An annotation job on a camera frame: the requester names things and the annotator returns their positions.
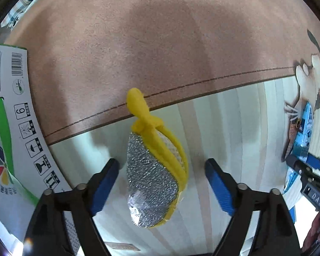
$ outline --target paper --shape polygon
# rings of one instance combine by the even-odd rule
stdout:
[[[38,198],[47,188],[55,192],[70,191],[72,188],[58,169],[33,110],[25,49],[0,45],[0,97],[4,99],[9,122],[16,179]],[[0,221],[23,241],[35,205],[13,183],[5,160],[0,139]],[[67,227],[73,228],[71,213],[64,215],[69,223]],[[77,253],[76,233],[71,239]]]
[[[106,245],[110,246],[113,249],[117,250],[133,250],[133,251],[140,251],[135,245],[131,243],[111,243],[111,242],[104,242]]]

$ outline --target colorful flower logo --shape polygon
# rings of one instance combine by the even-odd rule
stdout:
[[[5,163],[5,155],[2,147],[0,147],[0,177],[2,184],[8,185],[9,181],[13,184],[12,179],[7,171],[7,164]]]

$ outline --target black device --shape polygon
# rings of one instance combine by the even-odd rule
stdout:
[[[301,175],[301,193],[310,203],[312,203],[316,211],[320,212],[320,176],[314,174],[311,167],[301,162],[292,154],[286,158],[286,163],[289,167],[294,169],[295,172]],[[319,256],[320,243],[314,243],[303,255]]]
[[[232,215],[229,226],[213,256],[239,256],[253,211],[260,219],[249,255],[298,256],[300,247],[293,221],[278,189],[253,191],[246,184],[237,184],[222,171],[214,159],[205,163],[205,172],[222,209]],[[110,159],[102,172],[88,184],[79,184],[72,191],[44,191],[26,232],[24,256],[74,255],[65,228],[62,212],[71,211],[86,256],[110,255],[92,217],[103,208],[118,174],[118,162]]]

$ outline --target brown stripe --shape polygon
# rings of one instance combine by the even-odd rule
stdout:
[[[268,119],[267,104],[264,83],[258,83],[258,97],[260,100],[260,122],[261,122],[261,144],[260,144],[260,162],[257,169],[256,189],[259,190],[262,182],[263,172],[265,170],[266,143],[268,138]]]
[[[167,90],[164,90],[164,91],[160,91],[160,92],[157,92],[157,93],[152,93],[152,94],[149,94],[147,96],[145,96],[145,98],[149,98],[149,97],[152,97],[152,96],[157,96],[157,95],[160,95],[160,94],[163,94],[163,93],[166,93],[166,92],[170,92],[170,91],[174,91],[174,90],[178,90],[178,89],[183,89],[183,88],[186,88],[186,87],[190,87],[190,86],[194,86],[194,85],[197,85],[197,84],[201,84],[201,83],[207,83],[207,82],[211,82],[211,81],[215,81],[215,80],[219,80],[219,79],[224,79],[224,78],[230,78],[230,77],[234,77],[234,76],[239,76],[239,75],[245,75],[245,74],[251,74],[251,73],[258,73],[258,72],[264,72],[264,71],[273,71],[273,70],[281,70],[281,69],[290,69],[290,68],[294,68],[293,66],[287,66],[287,67],[275,67],[275,68],[266,68],[266,69],[261,69],[261,70],[253,70],[253,71],[247,71],[247,72],[241,72],[241,73],[236,73],[236,74],[229,74],[229,75],[225,75],[225,76],[220,76],[220,77],[215,77],[215,78],[211,78],[211,79],[207,79],[207,80],[202,80],[202,81],[198,81],[198,82],[194,82],[194,83],[189,83],[189,84],[185,84],[183,86],[179,86],[179,87],[176,87],[176,88],[171,88],[171,89],[167,89]],[[76,122],[73,122],[67,126],[64,126],[48,135],[46,135],[45,137],[48,137],[48,136],[51,136],[53,134],[55,134],[56,132],[59,132],[65,128],[68,128],[72,125],[75,125],[77,123],[80,123],[81,121],[84,121],[84,120],[87,120],[89,118],[92,118],[94,116],[97,116],[97,115],[100,115],[100,114],[103,114],[103,113],[106,113],[106,112],[109,112],[111,110],[114,110],[116,108],[119,108],[119,107],[122,107],[122,106],[125,106],[126,103],[123,103],[123,104],[120,104],[120,105],[117,105],[117,106],[114,106],[114,107],[111,107],[109,109],[106,109],[104,111],[101,111],[101,112],[98,112],[98,113],[95,113],[93,115],[90,115],[90,116],[87,116],[81,120],[78,120]]]
[[[173,248],[170,246],[170,244],[168,243],[168,241],[166,241],[166,239],[160,234],[159,230],[156,228],[149,228],[148,229],[153,236],[168,250],[171,252],[171,255],[178,255]]]
[[[227,116],[227,125],[230,138],[230,169],[231,175],[236,182],[241,182],[243,167],[243,145],[242,145],[242,125],[241,110],[238,100],[237,90],[230,89],[223,92],[225,100],[225,113]]]
[[[183,128],[193,168],[193,176],[195,178],[195,184],[197,187],[200,211],[205,231],[207,251],[211,252],[213,251],[213,244],[210,197],[208,192],[208,181],[205,177],[203,168],[205,157],[202,148],[198,121],[192,100],[178,104],[178,108],[183,122]]]
[[[130,243],[130,242],[126,242],[125,240],[130,240],[130,234],[133,235],[133,238],[135,241],[137,241],[136,247],[140,248],[143,247],[149,251],[151,251],[152,255],[158,255],[160,256],[160,254],[155,251],[152,247],[149,246],[148,243],[145,242],[145,240],[137,234],[137,232],[135,232],[133,230],[133,225],[129,226],[129,224],[121,217],[121,215],[115,210],[113,205],[110,204],[105,204],[104,209],[103,209],[104,214],[109,216],[109,219],[115,224],[114,227],[116,228],[120,228],[120,232],[122,233],[121,235],[117,236],[116,235],[116,231],[115,228],[107,228],[104,227],[104,229],[110,233],[112,236],[114,236],[114,238],[120,238],[118,239],[119,242],[123,242],[123,243]],[[98,224],[100,225],[104,225],[104,221],[103,221],[104,216],[102,216],[102,214],[97,214],[96,215],[96,220],[98,222]]]
[[[280,125],[277,127],[277,134],[276,134],[276,152],[275,156],[276,158],[280,159],[282,158],[282,153],[285,145],[285,92],[283,89],[283,81],[282,79],[275,80],[275,91],[276,91],[276,104],[277,104],[277,124]]]
[[[187,248],[188,253],[192,253],[192,251],[195,251],[195,249],[180,211],[176,210],[172,218],[175,220],[175,222],[168,223],[168,225],[171,225],[173,228],[172,232],[180,235],[183,242],[182,246],[184,245]]]

